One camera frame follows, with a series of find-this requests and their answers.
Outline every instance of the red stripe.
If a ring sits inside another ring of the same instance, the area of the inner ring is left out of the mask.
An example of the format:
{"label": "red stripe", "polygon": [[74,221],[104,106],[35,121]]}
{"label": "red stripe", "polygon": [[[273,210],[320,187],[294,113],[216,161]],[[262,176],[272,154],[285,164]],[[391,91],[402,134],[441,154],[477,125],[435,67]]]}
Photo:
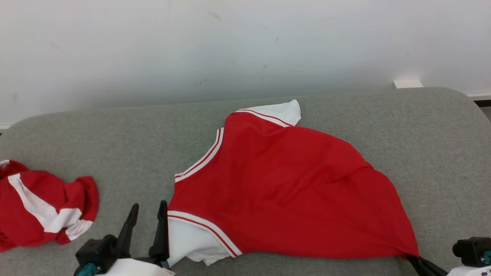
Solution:
{"label": "red stripe", "polygon": [[206,228],[208,228],[210,231],[212,231],[222,242],[223,244],[228,248],[228,250],[230,250],[230,252],[232,252],[232,254],[234,254],[235,257],[237,257],[237,254],[232,250],[232,248],[230,248],[230,246],[228,246],[228,244],[220,237],[220,235],[218,235],[218,233],[216,233],[213,229],[211,229],[208,225],[206,224],[202,224],[202,223],[199,223],[199,222],[196,222],[196,221],[193,221],[193,220],[190,220],[190,219],[187,219],[187,218],[183,218],[183,217],[179,217],[179,216],[174,216],[174,215],[167,215],[168,217],[173,217],[173,218],[178,218],[178,219],[182,219],[182,220],[185,220],[185,221],[190,221],[192,223],[196,223],[198,225],[201,225],[201,226],[204,226]]}
{"label": "red stripe", "polygon": [[174,178],[178,178],[178,177],[181,177],[181,176],[185,176],[186,174],[190,173],[192,170],[194,170],[194,168],[196,168],[197,166],[201,165],[203,162],[206,161],[206,159],[213,153],[213,151],[215,150],[215,148],[217,147],[218,143],[220,142],[220,134],[221,134],[221,129],[218,129],[218,139],[217,139],[217,142],[215,143],[215,145],[213,146],[212,150],[210,151],[210,153],[208,153],[208,155],[206,155],[206,157],[201,160],[201,162],[199,162],[198,164],[196,164],[196,166],[192,167],[190,170],[188,170],[188,172],[186,173],[183,173],[181,175],[177,175],[175,176]]}
{"label": "red stripe", "polygon": [[283,120],[282,120],[282,119],[280,119],[280,118],[276,118],[276,117],[274,117],[274,116],[270,116],[270,115],[262,114],[262,113],[259,113],[259,112],[257,112],[257,111],[250,110],[250,109],[239,109],[239,110],[246,110],[246,111],[254,112],[254,113],[259,114],[259,115],[261,115],[261,116],[265,116],[265,117],[269,117],[269,118],[276,119],[276,120],[281,121],[282,123],[284,123],[284,124],[286,124],[286,125],[289,125],[289,126],[293,127],[293,125],[291,125],[291,124],[289,124],[289,123],[287,123],[287,122],[283,121]]}

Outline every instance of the white stripe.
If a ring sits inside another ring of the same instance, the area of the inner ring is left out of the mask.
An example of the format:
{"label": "white stripe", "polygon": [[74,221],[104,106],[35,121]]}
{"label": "white stripe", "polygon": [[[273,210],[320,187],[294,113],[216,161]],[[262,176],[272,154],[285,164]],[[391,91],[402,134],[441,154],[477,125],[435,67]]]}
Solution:
{"label": "white stripe", "polygon": [[10,160],[4,160],[4,161],[0,162],[0,169],[5,168],[9,164],[10,164]]}
{"label": "white stripe", "polygon": [[175,182],[178,182],[178,181],[181,181],[183,179],[188,178],[189,176],[193,175],[195,172],[202,169],[206,164],[208,164],[211,161],[211,159],[215,156],[215,154],[217,154],[218,150],[220,149],[221,143],[223,141],[224,130],[225,130],[225,128],[221,128],[221,129],[217,130],[217,138],[216,138],[213,146],[208,150],[208,152],[198,162],[194,163],[185,172],[181,172],[181,173],[176,174],[175,175],[176,176]]}
{"label": "white stripe", "polygon": [[255,112],[252,112],[252,111],[250,111],[250,110],[237,110],[237,111],[235,111],[235,112],[245,112],[245,113],[250,113],[250,114],[255,115],[255,116],[257,116],[257,117],[259,117],[259,118],[261,118],[261,119],[264,119],[264,120],[266,120],[266,121],[270,121],[270,122],[275,123],[275,124],[277,124],[277,125],[280,125],[280,126],[282,126],[282,127],[289,127],[289,125],[287,125],[287,124],[283,123],[282,121],[280,121],[280,120],[278,120],[278,119],[271,118],[271,117],[266,117],[266,116],[263,116],[263,115],[257,114],[257,113],[255,113]]}
{"label": "white stripe", "polygon": [[77,223],[65,230],[65,234],[72,241],[87,231],[93,223],[93,221],[78,220]]}
{"label": "white stripe", "polygon": [[52,205],[31,192],[22,183],[21,175],[19,173],[9,176],[8,181],[19,195],[26,211],[33,215],[41,226],[43,226],[44,232],[58,233],[61,229],[68,227],[66,232],[67,235],[71,232],[72,236],[76,235],[76,237],[78,237],[83,232],[87,231],[92,224],[92,222],[88,223],[88,227],[81,226],[82,222],[79,218],[82,215],[82,212],[79,208],[61,209],[58,214]]}
{"label": "white stripe", "polygon": [[[178,216],[178,217],[182,217],[182,218],[185,218],[185,219],[189,219],[189,220],[192,220],[192,221],[195,221],[195,222],[198,222],[198,223],[201,223],[201,224],[204,224],[208,227],[210,227],[211,229],[213,229],[213,231],[215,231],[228,245],[228,247],[230,247],[233,252],[235,253],[235,255],[239,256],[239,255],[242,255],[242,252],[237,248],[237,246],[235,246],[235,244],[232,242],[232,240],[230,240],[227,235],[218,227],[216,226],[213,222],[211,221],[207,221],[205,219],[202,219],[200,217],[197,217],[195,215],[191,215],[189,213],[185,213],[185,212],[179,212],[179,211],[167,211],[167,214],[170,215],[170,216]],[[208,231],[210,234],[212,234],[214,237],[216,237],[216,234],[211,231],[210,229],[208,229],[207,227],[204,227],[202,225],[199,225],[199,224],[196,224],[196,223],[192,223],[192,221],[187,221],[187,220],[183,220],[183,219],[179,219],[179,218],[174,218],[174,217],[168,217],[170,220],[177,220],[177,221],[182,221],[182,222],[185,222],[185,223],[189,223],[191,225],[195,225],[199,228],[202,228],[202,229],[205,229],[206,231]],[[223,246],[223,248],[225,250],[227,250],[227,252],[230,254],[230,256],[232,257],[235,257],[235,255],[230,252],[230,250],[228,249],[228,247],[222,242],[222,240],[220,238],[217,237],[217,240],[220,242],[220,244]]]}

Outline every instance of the white wall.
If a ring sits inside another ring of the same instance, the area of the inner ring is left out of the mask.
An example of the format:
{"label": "white wall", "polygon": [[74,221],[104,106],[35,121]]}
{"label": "white wall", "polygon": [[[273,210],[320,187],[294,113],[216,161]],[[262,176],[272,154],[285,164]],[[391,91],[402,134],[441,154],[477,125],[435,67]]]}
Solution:
{"label": "white wall", "polygon": [[491,88],[489,0],[0,0],[0,125],[99,106]]}

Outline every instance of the teal cable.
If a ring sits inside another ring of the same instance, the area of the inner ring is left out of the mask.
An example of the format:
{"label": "teal cable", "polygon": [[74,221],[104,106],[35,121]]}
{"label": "teal cable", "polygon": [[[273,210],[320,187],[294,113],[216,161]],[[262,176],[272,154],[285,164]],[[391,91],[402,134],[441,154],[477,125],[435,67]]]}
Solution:
{"label": "teal cable", "polygon": [[491,264],[491,250],[484,251],[481,261],[485,264]]}
{"label": "teal cable", "polygon": [[77,276],[94,276],[97,274],[97,268],[93,263],[86,264]]}

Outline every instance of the jersey armhole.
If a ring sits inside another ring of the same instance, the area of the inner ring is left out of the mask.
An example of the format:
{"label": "jersey armhole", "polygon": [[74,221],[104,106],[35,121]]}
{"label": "jersey armhole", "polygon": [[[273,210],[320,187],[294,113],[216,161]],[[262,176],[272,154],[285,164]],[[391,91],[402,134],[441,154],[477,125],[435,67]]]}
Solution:
{"label": "jersey armhole", "polygon": [[217,154],[218,150],[220,149],[221,143],[223,141],[223,131],[225,128],[220,128],[217,130],[217,137],[215,139],[215,143],[213,143],[212,147],[206,152],[206,154],[198,160],[196,163],[194,163],[192,166],[190,166],[187,170],[181,173],[176,173],[174,176],[175,182],[179,182],[183,179],[186,179],[202,169],[206,164],[208,164],[211,159]]}

